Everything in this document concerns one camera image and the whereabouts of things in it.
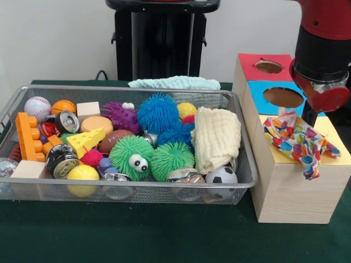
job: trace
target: red box top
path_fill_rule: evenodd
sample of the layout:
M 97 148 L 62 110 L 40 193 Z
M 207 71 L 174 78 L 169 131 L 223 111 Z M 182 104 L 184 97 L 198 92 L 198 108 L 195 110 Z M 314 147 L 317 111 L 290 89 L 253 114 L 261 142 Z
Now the red box top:
M 290 55 L 238 54 L 247 81 L 293 81 Z

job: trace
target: orange toy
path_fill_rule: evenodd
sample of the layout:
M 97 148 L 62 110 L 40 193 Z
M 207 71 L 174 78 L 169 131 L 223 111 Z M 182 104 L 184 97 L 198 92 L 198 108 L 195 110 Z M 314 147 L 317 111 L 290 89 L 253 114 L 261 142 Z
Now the orange toy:
M 56 135 L 52 135 L 48 138 L 48 142 L 43 145 L 43 151 L 47 155 L 48 152 L 52 149 L 52 147 L 64 144 Z
M 77 107 L 72 101 L 59 100 L 51 108 L 51 114 L 56 115 L 56 114 L 60 113 L 61 111 L 70 111 L 70 112 L 73 112 L 74 114 L 76 114 Z
M 28 117 L 25 112 L 19 112 L 16 118 L 18 140 L 23 160 L 45 162 L 41 152 L 43 144 L 39 141 L 40 131 L 35 128 L 38 124 L 36 117 Z

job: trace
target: black cable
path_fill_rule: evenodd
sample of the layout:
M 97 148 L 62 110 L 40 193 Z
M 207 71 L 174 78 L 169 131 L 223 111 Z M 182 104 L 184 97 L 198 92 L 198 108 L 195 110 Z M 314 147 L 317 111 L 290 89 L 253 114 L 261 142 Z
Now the black cable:
M 104 74 L 105 80 L 108 81 L 109 78 L 107 77 L 107 74 L 106 74 L 106 72 L 105 72 L 104 70 L 100 70 L 100 71 L 98 72 L 97 76 L 95 77 L 95 80 L 97 81 L 97 80 L 99 79 L 101 73 Z

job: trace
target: soccer ball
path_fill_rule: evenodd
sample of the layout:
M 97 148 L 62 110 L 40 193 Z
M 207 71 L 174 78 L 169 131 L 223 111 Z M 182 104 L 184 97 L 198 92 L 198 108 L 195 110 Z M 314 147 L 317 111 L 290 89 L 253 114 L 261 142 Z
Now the soccer ball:
M 230 167 L 219 167 L 217 170 L 209 172 L 205 180 L 207 183 L 236 184 L 237 177 Z M 221 200 L 229 199 L 233 196 L 233 188 L 209 188 L 211 196 Z

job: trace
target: yellow box top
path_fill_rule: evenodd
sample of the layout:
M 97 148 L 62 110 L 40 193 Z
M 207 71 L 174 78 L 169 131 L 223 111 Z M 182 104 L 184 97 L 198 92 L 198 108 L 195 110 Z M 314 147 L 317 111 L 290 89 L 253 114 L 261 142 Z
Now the yellow box top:
M 277 117 L 260 115 L 259 119 L 263 124 L 267 117 Z M 346 149 L 344 143 L 340 139 L 338 133 L 336 132 L 333 124 L 330 122 L 329 118 L 326 116 L 318 117 L 314 129 L 325 137 L 331 144 L 337 147 L 341 153 L 341 157 L 336 159 L 331 158 L 326 155 L 321 156 L 321 164 L 323 165 L 351 165 L 351 155 Z M 272 152 L 274 161 L 276 163 L 298 163 L 298 161 L 287 157 L 284 153 L 280 152 L 272 144 L 269 144 L 270 151 Z

